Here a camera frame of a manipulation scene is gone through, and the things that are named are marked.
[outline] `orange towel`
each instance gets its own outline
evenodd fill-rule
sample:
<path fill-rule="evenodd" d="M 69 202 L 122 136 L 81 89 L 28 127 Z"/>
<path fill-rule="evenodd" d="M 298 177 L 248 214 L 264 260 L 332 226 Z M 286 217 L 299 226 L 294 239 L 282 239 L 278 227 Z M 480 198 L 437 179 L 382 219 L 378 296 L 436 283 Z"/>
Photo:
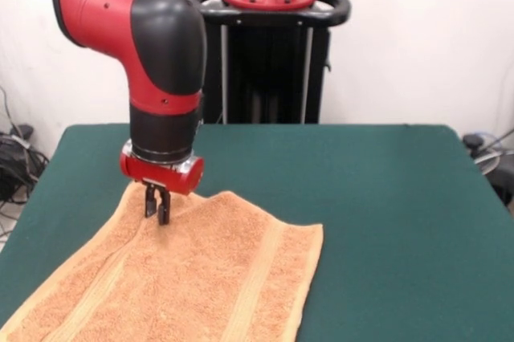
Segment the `orange towel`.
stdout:
<path fill-rule="evenodd" d="M 132 183 L 112 218 L 18 309 L 0 341 L 294 340 L 323 242 L 233 193 L 173 195 L 143 219 Z"/>

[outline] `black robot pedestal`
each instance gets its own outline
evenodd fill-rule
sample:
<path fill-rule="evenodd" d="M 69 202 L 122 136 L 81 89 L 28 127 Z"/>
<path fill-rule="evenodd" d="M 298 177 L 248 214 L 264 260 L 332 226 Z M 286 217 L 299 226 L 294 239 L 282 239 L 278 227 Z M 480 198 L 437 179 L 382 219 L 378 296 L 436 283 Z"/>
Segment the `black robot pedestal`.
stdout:
<path fill-rule="evenodd" d="M 298 11 L 190 1 L 206 20 L 205 123 L 319 123 L 329 27 L 347 21 L 348 0 Z"/>

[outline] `table surface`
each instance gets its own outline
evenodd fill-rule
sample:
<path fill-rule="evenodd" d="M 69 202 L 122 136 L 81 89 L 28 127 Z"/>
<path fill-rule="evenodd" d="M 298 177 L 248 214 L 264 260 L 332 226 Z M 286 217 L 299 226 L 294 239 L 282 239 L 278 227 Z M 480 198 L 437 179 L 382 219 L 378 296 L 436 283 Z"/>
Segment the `table surface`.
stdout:
<path fill-rule="evenodd" d="M 0 254 L 0 324 L 114 212 L 125 124 L 69 128 Z M 324 224 L 298 340 L 514 340 L 514 221 L 449 128 L 204 126 L 198 192 Z"/>

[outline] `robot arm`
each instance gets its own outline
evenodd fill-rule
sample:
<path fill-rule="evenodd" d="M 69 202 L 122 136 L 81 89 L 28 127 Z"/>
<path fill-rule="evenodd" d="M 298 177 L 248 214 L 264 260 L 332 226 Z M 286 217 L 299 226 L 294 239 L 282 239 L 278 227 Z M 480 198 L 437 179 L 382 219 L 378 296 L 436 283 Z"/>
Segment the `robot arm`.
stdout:
<path fill-rule="evenodd" d="M 123 172 L 147 185 L 146 215 L 169 221 L 169 191 L 196 188 L 203 161 L 192 148 L 201 122 L 206 68 L 202 15 L 188 0 L 53 0 L 61 31 L 76 45 L 118 59 L 128 76 L 130 136 Z"/>

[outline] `towel stripe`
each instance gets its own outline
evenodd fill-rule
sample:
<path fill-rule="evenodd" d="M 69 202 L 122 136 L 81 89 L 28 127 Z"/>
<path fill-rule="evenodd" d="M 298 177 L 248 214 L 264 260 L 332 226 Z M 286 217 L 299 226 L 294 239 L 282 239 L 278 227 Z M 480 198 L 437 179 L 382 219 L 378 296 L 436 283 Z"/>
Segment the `towel stripe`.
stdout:
<path fill-rule="evenodd" d="M 136 235 L 124 246 L 108 257 L 98 275 L 92 281 L 89 288 L 84 292 L 82 298 L 66 319 L 50 334 L 43 342 L 62 342 L 73 340 L 80 330 L 87 324 L 98 306 L 105 300 L 108 293 L 114 288 L 123 271 L 126 260 L 133 243 L 141 236 L 143 223 Z"/>
<path fill-rule="evenodd" d="M 235 302 L 221 339 L 222 342 L 246 340 L 260 294 L 270 273 L 271 265 L 279 248 L 280 239 L 285 227 L 285 223 L 275 221 L 271 221 L 270 225 L 268 225 L 260 248 Z"/>

